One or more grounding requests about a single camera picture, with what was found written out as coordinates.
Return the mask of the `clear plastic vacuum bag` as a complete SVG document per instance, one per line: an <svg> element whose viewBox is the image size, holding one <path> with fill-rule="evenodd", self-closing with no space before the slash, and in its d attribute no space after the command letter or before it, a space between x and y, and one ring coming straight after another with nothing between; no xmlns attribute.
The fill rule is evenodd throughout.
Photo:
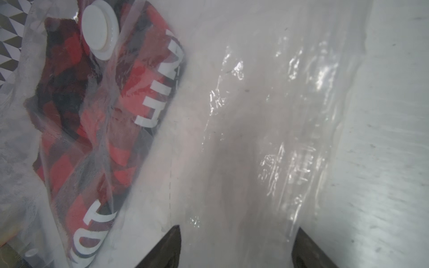
<svg viewBox="0 0 429 268"><path fill-rule="evenodd" d="M69 268L25 107L45 64L47 17L78 1L1 2L1 266ZM83 35L119 39L90 1ZM372 1L149 1L184 51L174 96L88 268L135 268L179 225L179 268L290 268L332 163Z"/></svg>

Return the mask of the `red black plaid shirt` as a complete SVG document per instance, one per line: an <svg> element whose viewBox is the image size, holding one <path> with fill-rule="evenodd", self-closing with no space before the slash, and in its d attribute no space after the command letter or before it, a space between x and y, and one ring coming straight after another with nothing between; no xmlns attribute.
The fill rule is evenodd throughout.
<svg viewBox="0 0 429 268"><path fill-rule="evenodd" d="M149 1L108 4L119 26L96 58L76 19L47 17L45 64L25 107L41 132L35 173L45 183L70 268L96 258L151 148L183 70L184 51Z"/></svg>

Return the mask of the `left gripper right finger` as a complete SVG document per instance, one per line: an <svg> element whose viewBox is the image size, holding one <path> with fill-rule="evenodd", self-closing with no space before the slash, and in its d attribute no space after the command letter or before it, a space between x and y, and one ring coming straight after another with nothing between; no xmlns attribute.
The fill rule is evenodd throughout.
<svg viewBox="0 0 429 268"><path fill-rule="evenodd" d="M338 268L302 228L293 245L292 263L294 268Z"/></svg>

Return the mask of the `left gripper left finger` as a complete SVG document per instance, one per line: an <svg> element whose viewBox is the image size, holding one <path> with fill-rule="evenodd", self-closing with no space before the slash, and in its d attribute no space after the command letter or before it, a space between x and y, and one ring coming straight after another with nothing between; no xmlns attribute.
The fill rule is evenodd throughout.
<svg viewBox="0 0 429 268"><path fill-rule="evenodd" d="M173 226L136 268L178 268L182 247L179 225Z"/></svg>

